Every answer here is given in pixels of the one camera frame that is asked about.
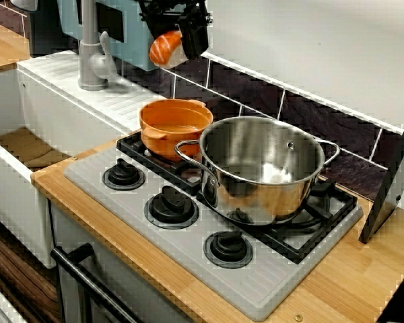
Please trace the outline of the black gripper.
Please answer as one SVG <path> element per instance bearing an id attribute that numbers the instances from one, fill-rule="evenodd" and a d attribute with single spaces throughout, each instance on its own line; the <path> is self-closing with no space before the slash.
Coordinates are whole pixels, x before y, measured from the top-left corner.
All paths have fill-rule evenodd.
<path id="1" fill-rule="evenodd" d="M 207 27 L 211 14 L 205 1 L 138 1 L 141 19 L 153 36 L 179 28 L 188 60 L 196 59 L 209 46 Z"/>

